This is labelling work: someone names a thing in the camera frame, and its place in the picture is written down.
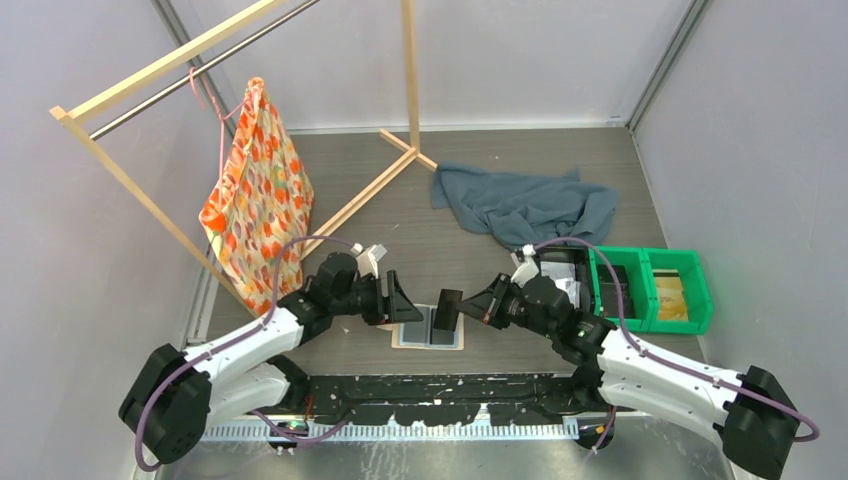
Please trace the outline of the black VIP credit card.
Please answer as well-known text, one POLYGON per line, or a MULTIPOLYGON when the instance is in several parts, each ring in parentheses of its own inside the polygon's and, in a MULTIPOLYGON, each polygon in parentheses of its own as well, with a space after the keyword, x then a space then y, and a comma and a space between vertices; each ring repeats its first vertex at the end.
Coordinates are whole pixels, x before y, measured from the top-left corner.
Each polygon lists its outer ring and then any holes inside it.
POLYGON ((403 323, 399 333, 399 344, 402 346, 427 346, 431 332, 431 307, 418 305, 421 311, 420 322, 403 323))

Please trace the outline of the beige leather card holder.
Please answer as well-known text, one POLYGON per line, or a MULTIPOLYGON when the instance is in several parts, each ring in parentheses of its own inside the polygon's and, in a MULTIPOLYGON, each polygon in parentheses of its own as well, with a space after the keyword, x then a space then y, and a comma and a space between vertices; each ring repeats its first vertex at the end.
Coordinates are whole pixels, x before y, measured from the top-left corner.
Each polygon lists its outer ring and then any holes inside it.
POLYGON ((461 351, 464 349, 464 316, 458 315, 453 331, 439 330, 434 327, 437 307, 435 305, 416 304, 423 316, 421 322, 404 322, 382 325, 379 329, 391 333, 393 349, 417 349, 433 351, 461 351))

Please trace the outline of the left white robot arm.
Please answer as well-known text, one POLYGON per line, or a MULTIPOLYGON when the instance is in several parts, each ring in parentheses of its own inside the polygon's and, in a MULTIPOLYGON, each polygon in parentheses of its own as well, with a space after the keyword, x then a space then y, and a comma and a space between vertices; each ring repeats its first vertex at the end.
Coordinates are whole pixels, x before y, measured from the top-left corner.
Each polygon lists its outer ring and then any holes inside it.
POLYGON ((142 367, 119 408, 147 472, 189 453, 210 428, 276 407, 293 414, 308 403, 310 377, 286 354, 329 329, 338 316, 371 326, 420 322, 423 314, 399 285, 380 274, 382 245, 334 252, 303 285, 254 321, 213 341, 177 350, 164 344, 142 367))

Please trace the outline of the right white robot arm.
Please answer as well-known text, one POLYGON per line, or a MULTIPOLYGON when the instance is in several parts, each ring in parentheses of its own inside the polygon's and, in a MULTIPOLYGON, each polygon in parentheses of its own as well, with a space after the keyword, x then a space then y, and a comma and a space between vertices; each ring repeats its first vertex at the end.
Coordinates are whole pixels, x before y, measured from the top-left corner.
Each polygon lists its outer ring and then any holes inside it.
POLYGON ((611 320, 574 307, 532 254, 530 247, 515 252, 516 272, 498 275, 461 301, 459 311, 497 329, 516 325, 550 340, 577 368, 570 392, 580 408, 604 403, 648 413, 709 440, 753 475, 782 476, 801 422, 771 372, 706 365, 626 335, 611 320))

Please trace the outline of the black tray with cards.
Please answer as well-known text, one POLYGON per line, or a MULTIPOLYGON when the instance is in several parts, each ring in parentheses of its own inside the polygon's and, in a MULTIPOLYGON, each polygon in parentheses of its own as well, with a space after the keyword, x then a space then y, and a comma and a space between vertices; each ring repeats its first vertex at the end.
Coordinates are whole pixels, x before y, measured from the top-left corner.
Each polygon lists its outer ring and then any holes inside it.
POLYGON ((542 276, 566 292, 575 309, 595 312, 594 263, 586 247, 551 245, 536 250, 535 261, 542 276))

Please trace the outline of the blue grey cloth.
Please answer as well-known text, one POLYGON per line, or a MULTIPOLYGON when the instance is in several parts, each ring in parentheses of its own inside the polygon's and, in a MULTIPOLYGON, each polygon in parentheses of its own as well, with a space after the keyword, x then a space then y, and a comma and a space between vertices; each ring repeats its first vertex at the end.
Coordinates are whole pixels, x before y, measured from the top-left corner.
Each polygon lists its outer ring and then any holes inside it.
POLYGON ((509 249, 559 237, 600 244, 619 200, 616 190, 583 181, 576 169, 551 176, 444 162, 431 187, 434 209, 450 210, 462 229, 490 234, 509 249))

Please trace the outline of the orange floral fabric bag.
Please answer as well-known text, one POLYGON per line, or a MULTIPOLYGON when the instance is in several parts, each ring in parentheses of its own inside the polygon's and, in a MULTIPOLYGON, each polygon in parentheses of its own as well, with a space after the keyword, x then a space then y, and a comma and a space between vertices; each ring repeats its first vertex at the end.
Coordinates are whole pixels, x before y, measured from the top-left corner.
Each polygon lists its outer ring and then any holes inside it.
POLYGON ((248 81, 234 137, 223 139, 219 178, 199 213, 216 258, 257 315, 303 284, 304 246, 314 189, 264 81, 248 81))

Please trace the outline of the green plastic bin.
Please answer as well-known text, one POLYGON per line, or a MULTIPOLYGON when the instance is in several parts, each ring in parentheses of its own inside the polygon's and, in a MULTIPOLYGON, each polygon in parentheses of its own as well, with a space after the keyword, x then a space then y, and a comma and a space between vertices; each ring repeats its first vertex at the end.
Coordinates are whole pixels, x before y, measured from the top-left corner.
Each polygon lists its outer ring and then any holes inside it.
POLYGON ((714 305, 694 250, 601 247, 589 252, 596 281, 595 314, 625 319, 632 332, 702 335, 714 305))

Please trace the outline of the metal hanging rod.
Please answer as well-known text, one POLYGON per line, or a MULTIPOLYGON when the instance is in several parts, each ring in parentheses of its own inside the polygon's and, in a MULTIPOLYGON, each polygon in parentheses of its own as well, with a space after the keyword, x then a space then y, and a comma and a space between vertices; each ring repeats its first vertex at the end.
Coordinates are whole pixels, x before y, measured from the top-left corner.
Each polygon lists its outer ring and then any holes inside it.
POLYGON ((294 9, 292 9, 289 12, 285 13, 284 15, 278 17, 277 19, 268 23, 267 25, 263 26, 262 28, 254 31, 250 36, 244 38, 240 42, 236 43, 235 45, 233 45, 230 48, 228 48, 227 50, 225 50, 224 52, 216 55, 215 57, 210 59, 208 62, 202 63, 198 68, 193 69, 190 74, 186 74, 183 78, 181 78, 177 81, 174 81, 173 83, 171 83, 170 85, 168 85, 164 89, 162 89, 159 92, 157 92, 156 94, 148 97, 147 99, 145 99, 141 103, 137 104, 136 106, 134 106, 130 110, 124 112, 123 114, 114 118, 110 122, 104 124, 99 129, 97 129, 93 133, 91 133, 89 135, 89 137, 92 140, 95 140, 95 141, 100 140, 102 137, 110 134, 112 131, 123 126, 125 123, 134 119, 135 117, 137 117, 141 113, 145 112, 146 110, 148 110, 152 106, 156 105, 157 103, 161 102, 165 98, 174 94, 179 89, 183 88, 185 85, 188 85, 192 78, 206 74, 208 71, 210 71, 213 68, 217 67, 218 65, 224 63, 226 60, 228 60, 232 56, 236 55, 237 53, 239 53, 242 50, 246 49, 247 47, 251 46, 252 44, 257 42, 258 40, 267 36, 268 34, 273 32, 277 28, 281 27, 285 23, 296 18, 297 16, 299 16, 303 12, 307 11, 308 9, 310 9, 311 7, 313 7, 314 5, 319 4, 319 3, 320 3, 320 0, 309 0, 309 1, 305 1, 301 4, 299 4, 294 9))

